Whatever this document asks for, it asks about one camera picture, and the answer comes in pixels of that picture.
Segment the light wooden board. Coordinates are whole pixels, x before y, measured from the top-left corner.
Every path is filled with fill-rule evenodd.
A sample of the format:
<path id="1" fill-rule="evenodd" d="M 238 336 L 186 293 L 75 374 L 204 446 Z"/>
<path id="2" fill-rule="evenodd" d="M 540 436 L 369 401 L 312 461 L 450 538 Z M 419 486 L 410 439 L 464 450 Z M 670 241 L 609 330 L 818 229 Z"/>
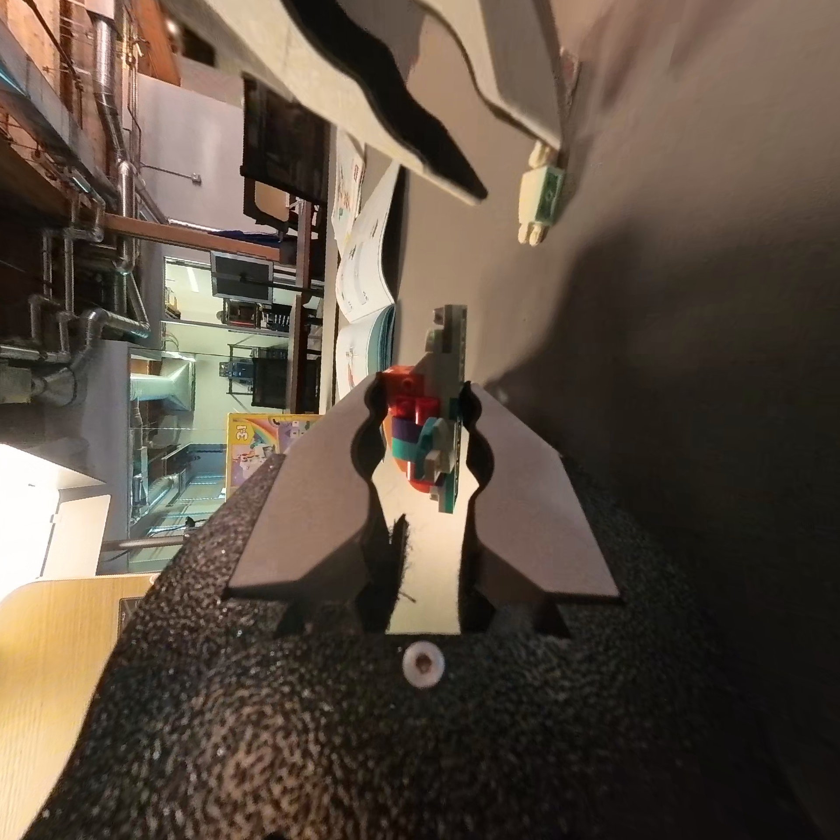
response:
<path id="1" fill-rule="evenodd" d="M 119 635 L 158 577 L 40 579 L 2 600 L 2 839 L 22 837 L 46 802 Z"/>

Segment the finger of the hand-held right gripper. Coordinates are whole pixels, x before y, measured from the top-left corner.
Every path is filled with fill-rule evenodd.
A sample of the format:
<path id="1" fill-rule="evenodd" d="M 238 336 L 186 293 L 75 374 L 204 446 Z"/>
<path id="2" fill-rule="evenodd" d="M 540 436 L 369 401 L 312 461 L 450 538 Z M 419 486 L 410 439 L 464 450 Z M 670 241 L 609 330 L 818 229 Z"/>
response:
<path id="1" fill-rule="evenodd" d="M 474 85 L 535 154 L 562 154 L 579 58 L 560 44 L 550 2 L 421 1 L 461 48 Z"/>
<path id="2" fill-rule="evenodd" d="M 338 2 L 209 1 L 245 69 L 469 205 L 487 189 L 446 127 L 410 94 L 389 48 Z"/>

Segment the silver ceiling duct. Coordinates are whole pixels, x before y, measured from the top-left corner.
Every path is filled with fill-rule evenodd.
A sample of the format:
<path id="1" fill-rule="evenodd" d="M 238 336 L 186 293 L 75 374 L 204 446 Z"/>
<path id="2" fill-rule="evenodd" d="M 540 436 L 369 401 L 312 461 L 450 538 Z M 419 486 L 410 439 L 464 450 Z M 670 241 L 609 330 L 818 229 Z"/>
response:
<path id="1" fill-rule="evenodd" d="M 96 2 L 87 11 L 93 37 L 92 93 L 115 165 L 117 216 L 124 223 L 132 223 L 137 220 L 138 210 L 136 172 L 123 131 L 123 111 L 117 93 L 118 27 L 112 12 L 111 2 Z M 148 340 L 151 325 L 134 275 L 140 252 L 138 240 L 120 228 L 116 249 L 112 301 L 119 325 L 115 329 L 134 340 Z"/>

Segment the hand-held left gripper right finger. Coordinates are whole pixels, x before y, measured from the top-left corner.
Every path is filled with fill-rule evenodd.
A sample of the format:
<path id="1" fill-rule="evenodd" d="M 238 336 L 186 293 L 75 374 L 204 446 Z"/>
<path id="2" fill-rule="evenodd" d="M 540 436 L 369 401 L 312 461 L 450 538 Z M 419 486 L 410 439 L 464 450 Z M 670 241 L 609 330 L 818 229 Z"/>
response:
<path id="1" fill-rule="evenodd" d="M 558 451 L 482 386 L 467 383 L 460 401 L 477 481 L 461 550 L 461 633 L 486 633 L 512 608 L 537 634 L 561 636 L 561 605 L 621 603 Z"/>

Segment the grey board on stand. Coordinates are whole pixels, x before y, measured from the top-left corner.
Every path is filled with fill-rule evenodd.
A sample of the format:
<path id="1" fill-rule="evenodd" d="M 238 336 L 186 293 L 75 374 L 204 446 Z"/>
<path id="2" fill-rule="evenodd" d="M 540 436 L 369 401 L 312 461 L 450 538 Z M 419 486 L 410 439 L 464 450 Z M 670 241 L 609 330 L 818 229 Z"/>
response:
<path id="1" fill-rule="evenodd" d="M 211 252 L 211 283 L 216 298 L 270 304 L 274 265 L 271 261 Z"/>

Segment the black cabinet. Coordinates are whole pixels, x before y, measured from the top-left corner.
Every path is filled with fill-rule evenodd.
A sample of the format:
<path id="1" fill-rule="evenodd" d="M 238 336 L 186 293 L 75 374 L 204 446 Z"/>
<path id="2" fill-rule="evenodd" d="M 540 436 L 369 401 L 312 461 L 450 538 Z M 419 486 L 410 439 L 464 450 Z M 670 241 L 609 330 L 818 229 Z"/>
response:
<path id="1" fill-rule="evenodd" d="M 288 409 L 288 360 L 285 354 L 254 356 L 251 404 L 281 411 Z"/>

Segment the brown office desk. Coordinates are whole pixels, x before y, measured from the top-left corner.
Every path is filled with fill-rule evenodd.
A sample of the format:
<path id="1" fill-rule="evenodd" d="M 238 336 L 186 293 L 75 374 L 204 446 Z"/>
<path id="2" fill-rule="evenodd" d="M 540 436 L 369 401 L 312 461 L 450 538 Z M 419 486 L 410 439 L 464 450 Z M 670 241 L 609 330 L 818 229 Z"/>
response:
<path id="1" fill-rule="evenodd" d="M 305 409 L 306 362 L 308 357 L 308 332 L 305 304 L 312 297 L 312 219 L 314 205 L 298 200 L 297 205 L 297 261 L 295 300 L 290 310 L 290 331 L 287 357 L 287 409 L 291 414 L 302 414 Z"/>

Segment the instruction booklet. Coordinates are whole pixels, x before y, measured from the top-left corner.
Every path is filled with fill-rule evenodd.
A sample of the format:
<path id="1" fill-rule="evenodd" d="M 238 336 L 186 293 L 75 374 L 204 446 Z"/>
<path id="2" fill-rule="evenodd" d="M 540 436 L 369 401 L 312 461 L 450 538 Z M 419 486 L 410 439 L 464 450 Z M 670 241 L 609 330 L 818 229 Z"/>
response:
<path id="1" fill-rule="evenodd" d="M 402 167 L 390 163 L 350 231 L 336 278 L 338 307 L 347 323 L 337 332 L 335 401 L 366 377 L 392 365 L 395 299 L 385 276 L 385 235 Z"/>
<path id="2" fill-rule="evenodd" d="M 364 145 L 343 129 L 335 137 L 336 172 L 332 204 L 332 230 L 338 242 L 344 241 L 361 211 L 361 185 L 364 179 Z"/>

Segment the silver duct hood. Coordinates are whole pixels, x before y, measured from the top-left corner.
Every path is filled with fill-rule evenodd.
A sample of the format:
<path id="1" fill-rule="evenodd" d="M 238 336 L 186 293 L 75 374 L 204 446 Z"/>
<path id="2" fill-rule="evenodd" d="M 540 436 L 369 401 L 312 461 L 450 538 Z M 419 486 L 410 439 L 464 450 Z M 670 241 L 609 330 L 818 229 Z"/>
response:
<path id="1" fill-rule="evenodd" d="M 161 402 L 170 412 L 191 413 L 195 408 L 195 362 L 164 360 L 160 374 L 130 374 L 130 399 Z"/>

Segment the closed instruction booklet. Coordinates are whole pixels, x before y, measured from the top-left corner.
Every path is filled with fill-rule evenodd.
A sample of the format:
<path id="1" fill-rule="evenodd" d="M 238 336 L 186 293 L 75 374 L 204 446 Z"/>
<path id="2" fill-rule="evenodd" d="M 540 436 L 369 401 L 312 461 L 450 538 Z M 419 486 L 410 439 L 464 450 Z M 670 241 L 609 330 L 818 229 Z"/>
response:
<path id="1" fill-rule="evenodd" d="M 336 172 L 332 204 L 332 230 L 338 242 L 344 241 L 361 211 L 361 185 L 364 179 L 364 145 L 343 129 L 335 137 Z"/>

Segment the white green lego piece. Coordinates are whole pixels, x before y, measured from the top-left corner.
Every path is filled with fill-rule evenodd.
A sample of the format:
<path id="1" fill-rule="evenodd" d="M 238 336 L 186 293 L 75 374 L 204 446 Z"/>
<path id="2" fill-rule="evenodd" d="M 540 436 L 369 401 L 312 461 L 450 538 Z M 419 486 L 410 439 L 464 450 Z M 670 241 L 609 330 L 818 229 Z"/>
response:
<path id="1" fill-rule="evenodd" d="M 518 241 L 539 246 L 559 217 L 565 169 L 560 153 L 537 140 L 528 158 L 528 169 L 520 181 L 518 199 Z"/>

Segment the colourful lego model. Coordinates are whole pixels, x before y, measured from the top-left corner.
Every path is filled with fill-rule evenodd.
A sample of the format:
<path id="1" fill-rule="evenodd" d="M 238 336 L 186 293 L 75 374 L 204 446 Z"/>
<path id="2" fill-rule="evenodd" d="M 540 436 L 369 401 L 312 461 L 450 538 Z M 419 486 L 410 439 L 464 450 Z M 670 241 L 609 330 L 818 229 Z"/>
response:
<path id="1" fill-rule="evenodd" d="M 434 310 L 425 353 L 413 366 L 380 373 L 385 388 L 385 438 L 408 484 L 438 512 L 455 511 L 466 384 L 467 307 Z"/>

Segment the colourful lego set box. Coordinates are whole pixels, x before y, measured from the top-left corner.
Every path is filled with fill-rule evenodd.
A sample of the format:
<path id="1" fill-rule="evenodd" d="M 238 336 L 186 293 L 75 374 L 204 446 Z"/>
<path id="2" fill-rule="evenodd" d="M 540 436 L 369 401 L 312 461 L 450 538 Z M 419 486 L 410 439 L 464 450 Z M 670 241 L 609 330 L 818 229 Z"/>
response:
<path id="1" fill-rule="evenodd" d="M 229 413 L 225 499 L 231 498 L 271 456 L 285 454 L 320 418 L 312 413 Z"/>

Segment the wooden support post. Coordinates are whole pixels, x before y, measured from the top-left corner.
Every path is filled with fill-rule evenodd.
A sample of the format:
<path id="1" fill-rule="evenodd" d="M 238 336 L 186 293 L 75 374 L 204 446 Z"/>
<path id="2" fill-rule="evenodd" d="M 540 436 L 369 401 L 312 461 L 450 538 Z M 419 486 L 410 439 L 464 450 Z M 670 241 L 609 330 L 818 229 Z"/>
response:
<path id="1" fill-rule="evenodd" d="M 187 227 L 148 222 L 142 219 L 122 217 L 112 213 L 105 213 L 103 226 L 107 231 L 115 235 L 159 245 L 218 252 L 220 254 L 273 261 L 281 265 L 291 265 L 290 261 L 283 258 L 278 248 L 258 245 L 218 234 L 209 234 Z"/>

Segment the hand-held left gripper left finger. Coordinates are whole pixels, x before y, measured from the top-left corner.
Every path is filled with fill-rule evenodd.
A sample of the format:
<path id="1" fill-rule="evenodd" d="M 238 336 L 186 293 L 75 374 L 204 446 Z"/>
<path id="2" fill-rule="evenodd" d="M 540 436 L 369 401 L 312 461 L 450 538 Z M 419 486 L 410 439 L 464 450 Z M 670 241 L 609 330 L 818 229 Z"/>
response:
<path id="1" fill-rule="evenodd" d="M 371 374 L 289 447 L 226 595 L 286 604 L 304 622 L 348 606 L 362 632 L 387 629 L 403 557 L 372 480 L 386 413 L 383 374 Z"/>

